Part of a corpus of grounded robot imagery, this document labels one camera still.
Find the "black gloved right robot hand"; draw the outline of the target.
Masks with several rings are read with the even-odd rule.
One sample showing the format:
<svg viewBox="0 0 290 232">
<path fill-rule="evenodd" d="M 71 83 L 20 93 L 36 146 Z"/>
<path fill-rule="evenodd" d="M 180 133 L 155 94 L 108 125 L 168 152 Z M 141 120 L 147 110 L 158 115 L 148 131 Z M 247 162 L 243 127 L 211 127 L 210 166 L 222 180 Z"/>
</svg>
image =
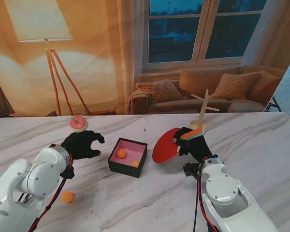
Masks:
<svg viewBox="0 0 290 232">
<path fill-rule="evenodd" d="M 192 157 L 195 158 L 198 162 L 201 162 L 204 158 L 211 158 L 213 154 L 210 151 L 202 134 L 193 133 L 193 135 L 188 139 L 181 138 L 191 131 L 194 130 L 187 127 L 182 127 L 173 136 L 174 143 L 179 146 L 179 156 L 191 154 Z"/>
</svg>

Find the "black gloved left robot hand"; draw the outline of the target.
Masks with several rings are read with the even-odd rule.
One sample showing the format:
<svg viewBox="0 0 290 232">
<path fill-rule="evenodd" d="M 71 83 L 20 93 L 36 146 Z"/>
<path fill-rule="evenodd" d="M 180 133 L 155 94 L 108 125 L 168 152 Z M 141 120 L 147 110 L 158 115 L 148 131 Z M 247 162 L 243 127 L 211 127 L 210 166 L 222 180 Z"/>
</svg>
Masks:
<svg viewBox="0 0 290 232">
<path fill-rule="evenodd" d="M 94 141 L 104 144 L 104 137 L 100 133 L 91 130 L 71 133 L 61 146 L 72 155 L 74 160 L 91 159 L 101 154 L 99 150 L 93 150 L 91 145 Z"/>
</svg>

